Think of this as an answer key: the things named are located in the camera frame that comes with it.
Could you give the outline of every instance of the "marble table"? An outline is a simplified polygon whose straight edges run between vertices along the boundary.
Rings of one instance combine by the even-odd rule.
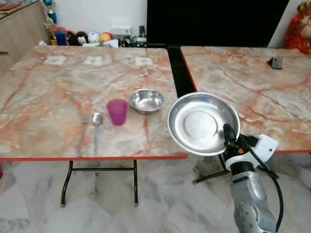
[[[127,122],[114,126],[106,104],[141,88],[160,91],[163,109],[145,116],[129,107]],[[35,47],[0,78],[0,159],[185,159],[167,128],[176,100],[164,49]],[[79,156],[83,116],[94,111],[104,116],[98,154],[89,123]]]
[[[238,112],[242,134],[266,134],[277,152],[310,152],[311,59],[297,50],[182,47],[196,91],[213,93]],[[283,69],[267,61],[282,57]]]

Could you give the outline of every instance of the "television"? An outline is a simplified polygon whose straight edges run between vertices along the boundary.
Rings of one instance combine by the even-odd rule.
[[[288,0],[148,0],[149,46],[266,47]]]

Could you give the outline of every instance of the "metal bowl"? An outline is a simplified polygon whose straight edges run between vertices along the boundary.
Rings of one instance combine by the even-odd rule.
[[[164,102],[162,94],[151,89],[140,89],[132,93],[130,105],[141,114],[149,115],[158,111]]]
[[[175,142],[188,152],[203,156],[224,152],[225,123],[233,127],[238,138],[238,114],[224,100],[208,93],[182,96],[168,114],[168,127]]]

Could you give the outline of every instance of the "wooden cabinet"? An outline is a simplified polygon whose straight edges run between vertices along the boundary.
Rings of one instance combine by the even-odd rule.
[[[45,16],[39,1],[0,19],[0,76],[40,40],[48,43]]]

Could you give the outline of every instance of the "pink cup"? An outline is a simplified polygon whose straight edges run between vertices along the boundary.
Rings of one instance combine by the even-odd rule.
[[[112,123],[115,125],[123,125],[126,121],[127,102],[121,99],[111,100],[107,104]]]

